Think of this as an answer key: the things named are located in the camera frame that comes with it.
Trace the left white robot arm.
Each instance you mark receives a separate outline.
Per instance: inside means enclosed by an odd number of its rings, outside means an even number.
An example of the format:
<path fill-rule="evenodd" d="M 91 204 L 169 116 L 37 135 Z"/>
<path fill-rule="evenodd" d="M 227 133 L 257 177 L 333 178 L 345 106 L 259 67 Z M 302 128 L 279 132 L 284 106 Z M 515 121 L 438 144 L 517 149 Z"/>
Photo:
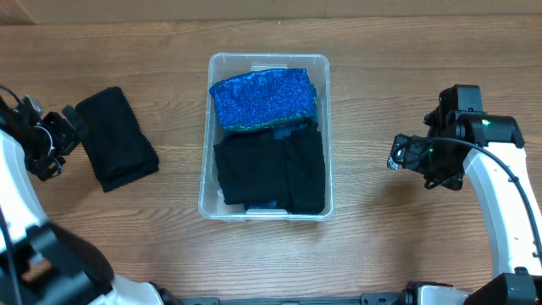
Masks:
<path fill-rule="evenodd" d="M 116 275 L 89 242 L 54 224 L 29 176 L 63 171 L 78 145 L 72 107 L 44 114 L 29 96 L 1 105 L 1 302 L 3 304 L 175 304 L 150 282 Z"/>

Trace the long black cloth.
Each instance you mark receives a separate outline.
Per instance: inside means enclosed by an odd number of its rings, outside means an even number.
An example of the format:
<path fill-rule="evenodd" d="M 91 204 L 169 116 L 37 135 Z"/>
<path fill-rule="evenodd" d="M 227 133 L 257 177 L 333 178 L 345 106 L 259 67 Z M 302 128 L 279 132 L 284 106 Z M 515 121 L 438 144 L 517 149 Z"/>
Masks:
<path fill-rule="evenodd" d="M 119 87 L 88 97 L 75 112 L 88 129 L 82 144 L 105 192 L 158 171 L 158 155 Z"/>

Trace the clear plastic storage bin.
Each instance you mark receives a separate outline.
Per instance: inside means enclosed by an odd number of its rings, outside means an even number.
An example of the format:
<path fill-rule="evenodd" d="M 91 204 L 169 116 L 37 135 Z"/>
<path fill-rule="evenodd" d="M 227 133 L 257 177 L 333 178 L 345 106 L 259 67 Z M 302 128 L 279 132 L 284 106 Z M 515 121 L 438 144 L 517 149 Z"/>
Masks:
<path fill-rule="evenodd" d="M 331 108 L 331 77 L 328 59 L 323 54 L 292 53 L 216 53 L 209 59 L 207 85 L 220 80 L 265 69 L 305 69 L 316 90 L 318 130 L 322 134 L 325 161 L 325 207 L 319 214 L 292 214 L 281 209 L 248 209 L 227 205 L 218 183 L 213 146 L 224 139 L 214 100 L 207 95 L 202 173 L 198 211 L 205 219 L 225 222 L 246 220 L 325 221 L 335 211 L 334 161 Z"/>

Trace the square black cloth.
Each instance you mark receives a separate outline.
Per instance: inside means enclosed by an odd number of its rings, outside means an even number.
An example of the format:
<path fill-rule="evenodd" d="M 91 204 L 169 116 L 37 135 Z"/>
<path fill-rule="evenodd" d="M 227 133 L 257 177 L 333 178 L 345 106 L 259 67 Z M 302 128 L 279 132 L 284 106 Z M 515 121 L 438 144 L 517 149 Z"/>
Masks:
<path fill-rule="evenodd" d="M 289 201 L 284 143 L 272 131 L 234 133 L 213 150 L 225 204 Z"/>

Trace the small black cloth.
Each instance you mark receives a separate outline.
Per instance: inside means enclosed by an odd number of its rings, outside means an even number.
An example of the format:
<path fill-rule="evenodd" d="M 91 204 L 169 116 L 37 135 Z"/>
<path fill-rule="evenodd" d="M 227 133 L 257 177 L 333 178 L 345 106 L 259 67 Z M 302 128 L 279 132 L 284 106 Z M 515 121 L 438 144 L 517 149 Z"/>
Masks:
<path fill-rule="evenodd" d="M 312 120 L 284 140 L 287 211 L 320 214 L 325 207 L 325 162 L 318 124 Z"/>

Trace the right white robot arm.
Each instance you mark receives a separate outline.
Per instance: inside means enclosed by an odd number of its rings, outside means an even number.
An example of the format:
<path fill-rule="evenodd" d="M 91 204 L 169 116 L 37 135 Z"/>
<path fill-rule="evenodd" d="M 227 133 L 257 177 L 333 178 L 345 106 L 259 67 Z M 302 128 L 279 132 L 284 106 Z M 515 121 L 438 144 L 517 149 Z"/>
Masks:
<path fill-rule="evenodd" d="M 528 178 L 525 141 L 512 116 L 484 111 L 481 90 L 455 85 L 425 114 L 426 136 L 395 136 L 387 165 L 419 173 L 428 190 L 462 189 L 479 200 L 491 247 L 492 280 L 475 292 L 409 282 L 399 304 L 539 304 L 541 212 Z"/>

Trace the blue denim jeans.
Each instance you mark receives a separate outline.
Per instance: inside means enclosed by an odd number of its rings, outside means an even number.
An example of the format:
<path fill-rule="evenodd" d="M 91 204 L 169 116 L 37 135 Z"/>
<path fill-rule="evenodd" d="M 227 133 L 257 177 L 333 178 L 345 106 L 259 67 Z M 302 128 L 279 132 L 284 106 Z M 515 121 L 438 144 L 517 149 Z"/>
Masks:
<path fill-rule="evenodd" d="M 295 130 L 302 130 L 312 125 L 312 121 L 289 123 L 286 125 L 279 125 L 271 128 L 275 140 L 281 140 L 287 138 Z M 257 202 L 247 203 L 243 205 L 243 208 L 247 211 L 250 209 L 279 209 L 279 204 L 276 200 L 270 202 Z"/>

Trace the sparkly blue cloth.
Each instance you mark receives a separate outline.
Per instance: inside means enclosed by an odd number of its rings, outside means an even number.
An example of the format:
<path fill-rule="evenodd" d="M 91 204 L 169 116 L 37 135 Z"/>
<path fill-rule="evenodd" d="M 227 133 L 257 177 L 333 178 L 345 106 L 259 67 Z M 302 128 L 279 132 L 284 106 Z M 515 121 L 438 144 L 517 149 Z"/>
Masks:
<path fill-rule="evenodd" d="M 248 132 L 314 117 L 316 93 L 305 69 L 265 69 L 220 80 L 210 87 L 224 130 Z"/>

